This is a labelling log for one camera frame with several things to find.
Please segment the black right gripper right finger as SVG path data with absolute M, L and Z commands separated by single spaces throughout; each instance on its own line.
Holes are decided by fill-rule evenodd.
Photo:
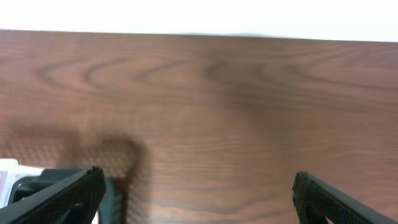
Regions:
M 300 224 L 397 224 L 308 172 L 296 173 L 292 190 Z

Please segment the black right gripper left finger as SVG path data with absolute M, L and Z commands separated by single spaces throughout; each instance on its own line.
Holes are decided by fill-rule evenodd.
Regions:
M 81 170 L 1 209 L 1 223 L 92 223 L 106 192 L 103 169 Z

